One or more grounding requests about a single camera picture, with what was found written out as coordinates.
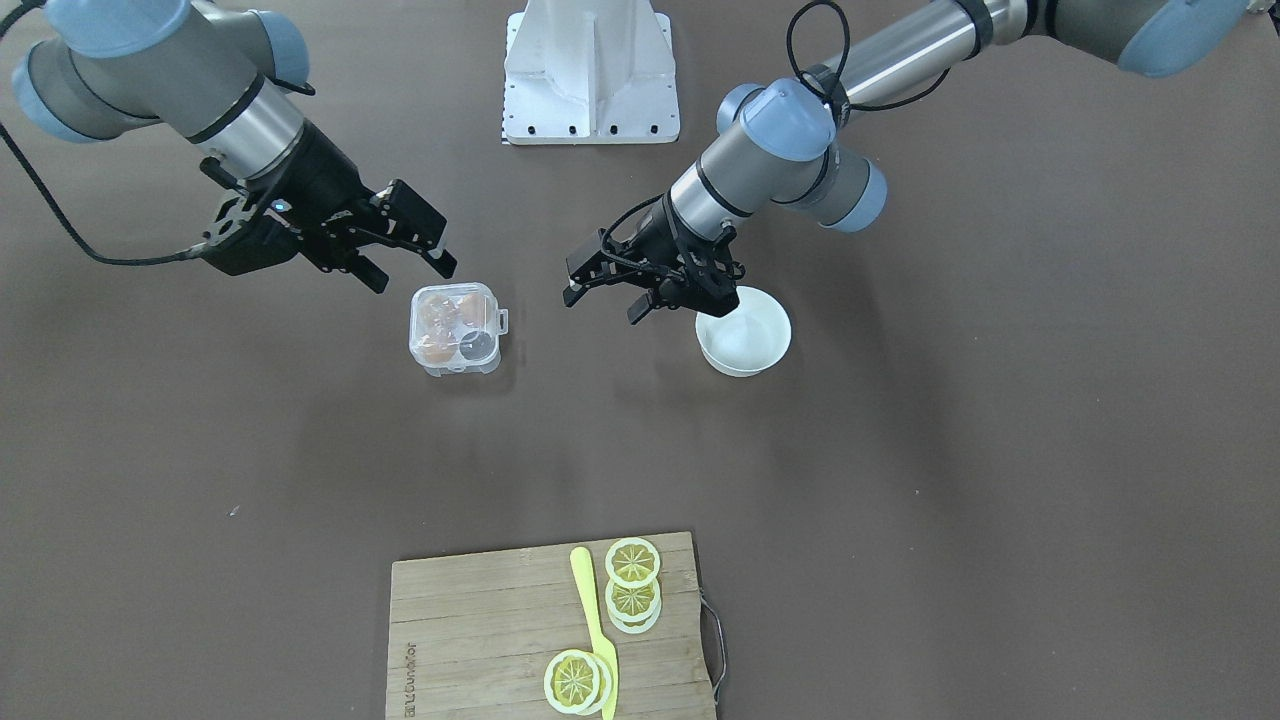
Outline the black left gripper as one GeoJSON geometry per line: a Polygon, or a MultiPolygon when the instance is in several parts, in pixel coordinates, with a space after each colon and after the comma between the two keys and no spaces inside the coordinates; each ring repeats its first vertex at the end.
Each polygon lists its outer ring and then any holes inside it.
{"type": "MultiPolygon", "coordinates": [[[[719,228],[712,231],[712,237],[704,240],[713,241],[728,224],[722,222],[719,228]]],[[[563,305],[572,307],[589,290],[626,283],[646,288],[628,307],[630,325],[636,325],[654,310],[664,309],[668,278],[678,270],[677,229],[691,231],[677,217],[673,201],[666,195],[649,206],[626,240],[614,242],[605,232],[596,232],[566,258],[570,283],[562,293],[563,305]]]]}

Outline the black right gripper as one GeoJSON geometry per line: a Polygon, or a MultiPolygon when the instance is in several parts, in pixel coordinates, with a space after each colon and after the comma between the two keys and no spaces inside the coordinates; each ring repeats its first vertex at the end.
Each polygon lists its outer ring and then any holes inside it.
{"type": "Polygon", "coordinates": [[[270,170],[251,179],[250,191],[265,193],[268,201],[291,206],[282,215],[300,231],[301,252],[323,272],[338,270],[358,279],[374,293],[383,293],[388,274],[358,251],[349,234],[333,238],[325,229],[339,215],[375,232],[387,247],[417,254],[443,278],[452,278],[456,258],[445,249],[447,219],[408,183],[392,181],[381,192],[364,186],[356,165],[312,123],[302,124],[300,136],[285,156],[270,170]],[[369,200],[372,196],[372,208],[369,200]]]}

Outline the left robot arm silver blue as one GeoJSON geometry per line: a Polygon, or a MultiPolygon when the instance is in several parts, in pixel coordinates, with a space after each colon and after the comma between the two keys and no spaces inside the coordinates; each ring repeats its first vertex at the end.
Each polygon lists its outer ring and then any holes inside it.
{"type": "Polygon", "coordinates": [[[854,117],[922,100],[956,64],[1028,36],[1167,77],[1210,54],[1247,9],[1245,1],[928,3],[828,61],[794,63],[769,85],[727,94],[716,140],[666,192],[623,214],[634,231],[608,225],[567,256],[564,305],[626,283],[641,290],[631,323],[657,309],[724,316],[740,304],[745,273],[730,245],[756,211],[774,204],[852,233],[883,210],[883,173],[837,138],[854,117]]]}

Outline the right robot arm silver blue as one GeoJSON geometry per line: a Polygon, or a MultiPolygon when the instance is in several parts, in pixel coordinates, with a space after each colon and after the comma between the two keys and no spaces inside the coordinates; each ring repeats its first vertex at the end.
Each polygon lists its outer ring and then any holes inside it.
{"type": "Polygon", "coordinates": [[[204,155],[224,195],[201,241],[163,263],[200,259],[243,275],[303,256],[374,292],[387,274],[361,254],[403,249],[449,278],[445,218],[402,179],[372,191],[291,101],[310,95],[308,50],[283,14],[210,1],[23,1],[55,29],[12,76],[22,111],[47,133],[96,143],[168,126],[204,155]]]}

